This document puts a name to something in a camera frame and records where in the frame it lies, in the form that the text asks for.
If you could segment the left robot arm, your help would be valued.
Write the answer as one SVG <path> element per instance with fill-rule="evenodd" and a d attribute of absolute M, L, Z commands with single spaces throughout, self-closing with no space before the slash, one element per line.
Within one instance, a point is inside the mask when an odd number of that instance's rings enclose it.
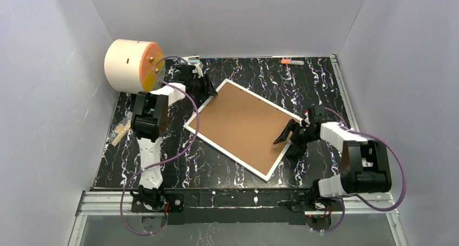
<path fill-rule="evenodd" d="M 167 134 L 168 108 L 186 96 L 197 99 L 216 96 L 217 91 L 199 61 L 180 64 L 178 74 L 169 85 L 162 83 L 157 90 L 139 92 L 136 96 L 131 128 L 140 150 L 141 170 L 139 187 L 131 195 L 141 204 L 159 211 L 167 204 L 160 191 L 163 182 L 161 143 Z"/>

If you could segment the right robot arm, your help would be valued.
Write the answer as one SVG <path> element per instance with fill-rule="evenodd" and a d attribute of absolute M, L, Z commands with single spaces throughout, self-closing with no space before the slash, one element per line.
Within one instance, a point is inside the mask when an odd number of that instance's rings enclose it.
<path fill-rule="evenodd" d="M 274 144 L 290 141 L 288 155 L 303 156 L 309 143 L 325 141 L 342 154 L 340 174 L 313 182 L 302 199 L 310 204 L 325 203 L 333 197 L 360 193 L 388 192 L 391 173 L 386 146 L 345 126 L 344 119 L 328 116 L 332 110 L 323 105 L 309 107 L 299 121 L 291 119 Z"/>

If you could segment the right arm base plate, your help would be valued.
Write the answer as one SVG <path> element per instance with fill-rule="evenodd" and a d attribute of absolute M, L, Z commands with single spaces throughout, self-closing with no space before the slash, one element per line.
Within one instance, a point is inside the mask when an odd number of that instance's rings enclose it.
<path fill-rule="evenodd" d="M 287 207 L 293 212 L 315 211 L 319 215 L 330 215 L 335 211 L 342 211 L 342 201 L 313 195 L 306 192 L 291 192 L 287 200 L 277 202 L 277 206 Z"/>

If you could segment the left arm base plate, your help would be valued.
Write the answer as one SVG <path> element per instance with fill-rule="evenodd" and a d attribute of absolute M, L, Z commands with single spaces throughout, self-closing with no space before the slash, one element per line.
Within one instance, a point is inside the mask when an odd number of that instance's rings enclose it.
<path fill-rule="evenodd" d="M 132 212 L 180 213 L 184 209 L 184 195 L 154 191 L 153 193 L 130 192 L 133 198 Z"/>

